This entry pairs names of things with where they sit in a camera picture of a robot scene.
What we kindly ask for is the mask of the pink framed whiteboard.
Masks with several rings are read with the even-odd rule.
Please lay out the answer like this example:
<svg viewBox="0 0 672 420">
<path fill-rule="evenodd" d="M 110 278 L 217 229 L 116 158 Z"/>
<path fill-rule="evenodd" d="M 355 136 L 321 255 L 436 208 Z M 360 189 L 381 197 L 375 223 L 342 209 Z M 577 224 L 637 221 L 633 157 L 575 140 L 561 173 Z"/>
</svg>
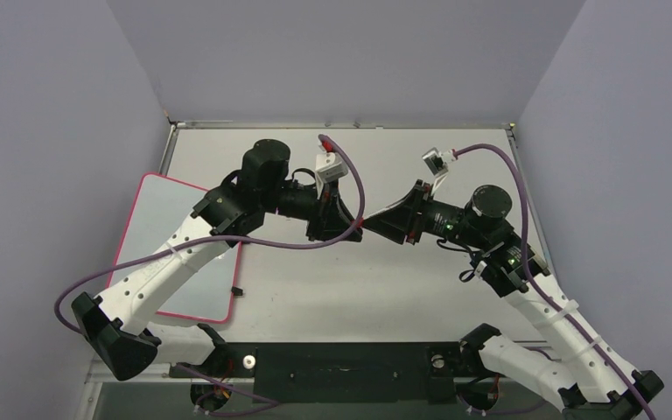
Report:
<svg viewBox="0 0 672 420">
<path fill-rule="evenodd" d="M 203 187 L 174 178 L 153 173 L 144 175 L 115 263 L 156 253 L 206 192 Z M 241 255 L 242 249 L 237 245 L 206 264 L 161 306 L 151 320 L 166 325 L 192 321 L 228 322 L 233 313 L 233 288 L 238 285 Z"/>
</svg>

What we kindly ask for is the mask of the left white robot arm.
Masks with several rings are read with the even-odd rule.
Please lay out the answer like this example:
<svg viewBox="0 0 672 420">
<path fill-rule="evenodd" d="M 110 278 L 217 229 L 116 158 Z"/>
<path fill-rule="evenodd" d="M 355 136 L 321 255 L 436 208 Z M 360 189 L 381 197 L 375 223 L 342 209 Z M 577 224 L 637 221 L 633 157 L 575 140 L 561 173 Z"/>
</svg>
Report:
<svg viewBox="0 0 672 420">
<path fill-rule="evenodd" d="M 313 183 L 289 175 L 290 148 L 257 141 L 218 186 L 208 190 L 168 240 L 152 255 L 125 262 L 125 276 L 96 295 L 71 304 L 72 329 L 94 349 L 112 375 L 127 381 L 156 363 L 192 365 L 205 376 L 226 364 L 223 338 L 208 325 L 163 325 L 160 307 L 189 279 L 239 244 L 266 245 L 254 232 L 268 214 L 304 221 L 303 250 L 361 240 L 362 213 L 349 213 L 340 180 L 356 176 L 350 157 L 329 136 L 311 170 Z"/>
</svg>

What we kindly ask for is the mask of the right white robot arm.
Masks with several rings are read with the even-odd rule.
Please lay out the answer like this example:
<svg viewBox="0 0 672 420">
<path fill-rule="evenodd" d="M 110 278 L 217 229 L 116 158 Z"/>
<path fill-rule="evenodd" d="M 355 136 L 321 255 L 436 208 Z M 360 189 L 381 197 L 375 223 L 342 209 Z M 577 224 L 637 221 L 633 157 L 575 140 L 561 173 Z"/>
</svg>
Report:
<svg viewBox="0 0 672 420">
<path fill-rule="evenodd" d="M 458 361 L 465 371 L 506 376 L 567 419 L 633 419 L 648 413 L 662 380 L 621 358 L 585 320 L 547 263 L 508 222 L 511 207 L 509 194 L 496 185 L 478 187 L 460 207 L 436 200 L 432 187 L 417 181 L 363 226 L 399 244 L 434 235 L 456 245 L 469 255 L 472 277 L 516 309 L 556 354 L 550 360 L 483 324 L 459 342 Z"/>
</svg>

